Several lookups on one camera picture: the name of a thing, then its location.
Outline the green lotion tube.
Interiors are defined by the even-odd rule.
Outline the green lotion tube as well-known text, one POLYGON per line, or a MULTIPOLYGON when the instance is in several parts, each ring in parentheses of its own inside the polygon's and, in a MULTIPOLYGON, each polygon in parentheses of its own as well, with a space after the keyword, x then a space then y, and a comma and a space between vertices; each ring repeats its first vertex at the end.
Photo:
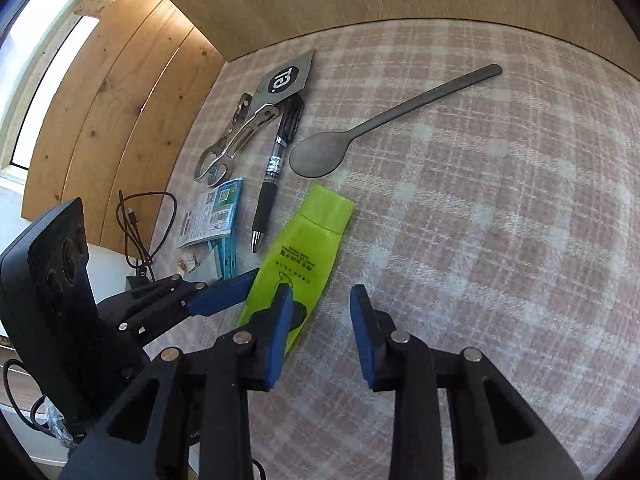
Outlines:
POLYGON ((279 285, 288 285, 294 304, 305 309, 303 321, 293 323, 288 334, 285 349, 292 348, 329 281, 354 209, 352 200, 322 185, 311 185, 262 259, 241 312, 241 325, 255 312, 269 308, 279 285))

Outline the grey card with logo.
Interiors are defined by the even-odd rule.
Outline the grey card with logo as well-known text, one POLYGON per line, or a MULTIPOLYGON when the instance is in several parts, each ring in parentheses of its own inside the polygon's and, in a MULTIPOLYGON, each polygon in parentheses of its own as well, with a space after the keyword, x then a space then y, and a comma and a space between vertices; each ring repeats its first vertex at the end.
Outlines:
POLYGON ((306 86, 313 60, 314 50, 309 50, 266 73, 252 96, 248 114, 255 114, 267 104, 278 105, 301 92, 306 86))

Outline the pine wood side panel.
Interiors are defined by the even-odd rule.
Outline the pine wood side panel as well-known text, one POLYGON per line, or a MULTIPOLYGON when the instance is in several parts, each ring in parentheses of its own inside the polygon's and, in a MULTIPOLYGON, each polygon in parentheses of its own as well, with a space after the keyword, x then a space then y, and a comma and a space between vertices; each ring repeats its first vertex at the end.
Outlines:
POLYGON ((160 192, 224 58, 170 0, 115 0, 52 99, 27 173, 22 216, 79 197, 87 240, 125 248, 116 221, 129 196, 145 242, 160 192))

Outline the silver metal carabiner tool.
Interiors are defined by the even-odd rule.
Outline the silver metal carabiner tool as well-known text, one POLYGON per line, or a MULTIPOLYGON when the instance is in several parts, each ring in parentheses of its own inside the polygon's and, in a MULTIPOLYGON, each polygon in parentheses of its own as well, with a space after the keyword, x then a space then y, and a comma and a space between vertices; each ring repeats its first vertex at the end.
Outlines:
POLYGON ((252 96, 242 93, 224 134, 202 151, 194 170, 194 180, 214 188, 231 179, 235 157, 254 134, 280 115, 277 105, 265 104, 250 112, 252 96))

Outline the black gel pen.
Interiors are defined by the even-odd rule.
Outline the black gel pen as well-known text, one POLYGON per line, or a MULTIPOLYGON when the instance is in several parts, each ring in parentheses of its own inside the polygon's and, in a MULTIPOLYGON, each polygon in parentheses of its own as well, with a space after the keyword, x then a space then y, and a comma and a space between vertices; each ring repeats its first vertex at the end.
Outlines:
POLYGON ((304 101, 298 94, 290 96, 283 102, 282 118, 262 179, 253 219, 252 252, 254 254, 258 253, 260 246, 262 246, 262 240, 268 232, 269 218, 277 195, 278 180, 285 161, 285 152, 295 139, 304 107, 304 101))

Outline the white blue paper packet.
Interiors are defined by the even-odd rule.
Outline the white blue paper packet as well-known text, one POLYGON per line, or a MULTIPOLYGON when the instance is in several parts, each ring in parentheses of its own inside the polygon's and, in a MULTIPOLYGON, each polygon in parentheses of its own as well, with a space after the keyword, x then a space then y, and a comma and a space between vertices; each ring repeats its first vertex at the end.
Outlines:
POLYGON ((200 194, 186 208, 180 226, 178 247, 186 248, 229 236, 233 231, 242 188, 243 179, 237 178, 200 194))

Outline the dark metal spoon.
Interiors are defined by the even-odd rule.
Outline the dark metal spoon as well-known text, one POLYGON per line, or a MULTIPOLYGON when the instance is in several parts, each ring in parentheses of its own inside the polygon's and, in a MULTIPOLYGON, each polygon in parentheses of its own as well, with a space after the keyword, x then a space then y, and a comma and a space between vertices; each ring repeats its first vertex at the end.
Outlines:
POLYGON ((439 86, 420 93, 385 112, 378 114, 346 131, 316 133, 300 141, 288 156, 288 163, 299 177, 315 179, 325 177, 341 165, 349 145, 360 136, 401 118, 418 108, 438 101, 446 96, 480 84, 502 74, 502 67, 489 64, 471 73, 462 75, 439 86))

